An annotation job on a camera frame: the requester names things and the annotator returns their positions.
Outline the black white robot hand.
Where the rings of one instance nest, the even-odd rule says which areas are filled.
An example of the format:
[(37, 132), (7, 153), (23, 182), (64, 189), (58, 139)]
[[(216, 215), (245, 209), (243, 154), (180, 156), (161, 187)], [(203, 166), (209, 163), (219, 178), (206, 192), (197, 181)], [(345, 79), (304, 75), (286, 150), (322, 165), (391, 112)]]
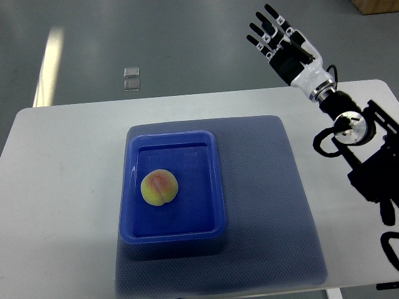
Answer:
[(268, 60), (276, 74), (289, 86), (299, 88), (312, 102), (321, 102), (337, 91), (337, 79), (323, 68), (323, 59), (309, 40), (272, 6), (264, 6), (250, 23), (256, 34), (246, 39)]

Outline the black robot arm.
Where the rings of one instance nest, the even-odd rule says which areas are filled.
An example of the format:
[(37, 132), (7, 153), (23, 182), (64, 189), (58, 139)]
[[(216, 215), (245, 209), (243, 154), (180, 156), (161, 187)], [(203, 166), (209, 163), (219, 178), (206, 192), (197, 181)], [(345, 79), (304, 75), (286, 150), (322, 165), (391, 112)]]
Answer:
[(395, 225), (398, 207), (398, 123), (373, 100), (360, 108), (344, 92), (330, 92), (319, 108), (331, 117), (331, 127), (314, 137), (322, 156), (342, 156), (351, 167), (351, 185), (380, 206), (382, 222)]

